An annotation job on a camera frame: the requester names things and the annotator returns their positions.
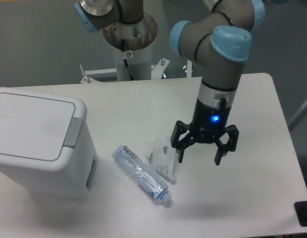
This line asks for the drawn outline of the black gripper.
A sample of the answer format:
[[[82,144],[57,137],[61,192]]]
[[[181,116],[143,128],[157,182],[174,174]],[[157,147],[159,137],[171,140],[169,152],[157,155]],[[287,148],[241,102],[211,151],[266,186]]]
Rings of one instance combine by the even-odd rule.
[[[222,157],[226,156],[229,151],[236,150],[239,130],[234,124],[226,127],[231,110],[227,102],[226,98],[221,98],[219,108],[213,108],[197,99],[191,124],[176,121],[171,136],[171,146],[179,154],[179,163],[183,162],[185,149],[196,142],[217,145],[218,149],[214,159],[216,165],[220,165]],[[224,133],[229,136],[225,144],[220,139]]]

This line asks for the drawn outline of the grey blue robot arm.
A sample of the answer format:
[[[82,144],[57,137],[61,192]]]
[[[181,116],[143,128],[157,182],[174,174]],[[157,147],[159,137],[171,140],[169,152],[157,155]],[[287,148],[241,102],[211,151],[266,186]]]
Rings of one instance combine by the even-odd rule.
[[[211,14],[180,21],[169,35],[171,49],[204,68],[192,122],[178,121],[171,145],[181,155],[195,143],[216,144],[215,163],[236,149],[239,131],[228,116],[251,46],[251,30],[265,18],[260,0],[208,0]],[[74,8],[89,32],[103,31],[117,49],[118,80],[151,78],[151,65],[135,56],[157,37],[158,27],[141,0],[79,0]]]

